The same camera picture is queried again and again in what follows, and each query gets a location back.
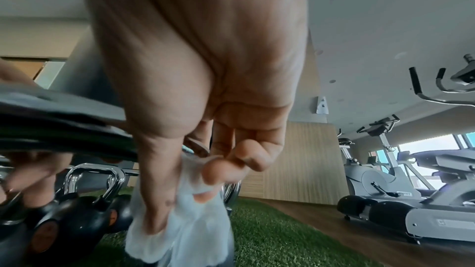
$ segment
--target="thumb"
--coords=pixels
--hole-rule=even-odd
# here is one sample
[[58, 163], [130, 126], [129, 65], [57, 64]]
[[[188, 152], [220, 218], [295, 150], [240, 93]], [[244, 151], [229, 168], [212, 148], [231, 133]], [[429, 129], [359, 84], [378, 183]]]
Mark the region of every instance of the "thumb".
[[183, 137], [134, 137], [140, 166], [140, 193], [145, 203], [146, 234], [156, 234], [167, 223], [175, 206], [181, 173]]

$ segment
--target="person's arm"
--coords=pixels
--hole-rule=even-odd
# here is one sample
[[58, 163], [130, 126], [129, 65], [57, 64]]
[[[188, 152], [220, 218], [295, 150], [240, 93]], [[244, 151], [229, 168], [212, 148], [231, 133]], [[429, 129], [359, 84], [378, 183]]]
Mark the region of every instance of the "person's arm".
[[0, 81], [38, 87], [26, 74], [2, 59], [0, 59]]

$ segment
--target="green turf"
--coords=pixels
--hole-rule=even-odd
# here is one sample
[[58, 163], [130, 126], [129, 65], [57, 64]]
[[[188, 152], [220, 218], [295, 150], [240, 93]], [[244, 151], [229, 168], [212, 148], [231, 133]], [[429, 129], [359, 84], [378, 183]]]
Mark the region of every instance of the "green turf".
[[[236, 267], [382, 266], [259, 201], [239, 199], [231, 222]], [[106, 235], [90, 256], [67, 266], [141, 266], [125, 254], [124, 238], [125, 233]]]

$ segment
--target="hand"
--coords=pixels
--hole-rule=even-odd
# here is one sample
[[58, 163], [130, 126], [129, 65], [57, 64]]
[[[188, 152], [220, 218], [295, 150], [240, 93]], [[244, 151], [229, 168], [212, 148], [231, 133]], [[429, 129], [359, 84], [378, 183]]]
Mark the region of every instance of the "hand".
[[[214, 120], [207, 184], [282, 151], [307, 42], [306, 0], [86, 0], [138, 145], [146, 232], [175, 202], [183, 137]], [[196, 134], [194, 130], [202, 125]]]
[[[23, 72], [0, 59], [0, 82], [18, 83], [37, 87]], [[50, 152], [4, 153], [15, 169], [0, 189], [0, 203], [8, 191], [22, 191], [23, 203], [28, 208], [41, 207], [54, 199], [56, 174], [71, 163], [72, 154]]]

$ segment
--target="kettlebell handle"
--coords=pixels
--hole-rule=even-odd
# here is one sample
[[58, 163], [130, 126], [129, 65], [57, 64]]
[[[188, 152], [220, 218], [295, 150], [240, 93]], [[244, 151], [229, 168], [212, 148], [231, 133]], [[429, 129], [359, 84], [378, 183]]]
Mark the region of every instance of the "kettlebell handle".
[[64, 180], [64, 194], [77, 191], [77, 182], [81, 178], [80, 175], [85, 172], [113, 176], [114, 184], [111, 185], [102, 196], [102, 198], [106, 201], [112, 201], [112, 199], [117, 196], [126, 179], [125, 173], [117, 166], [83, 163], [71, 168], [71, 170], [66, 175]]

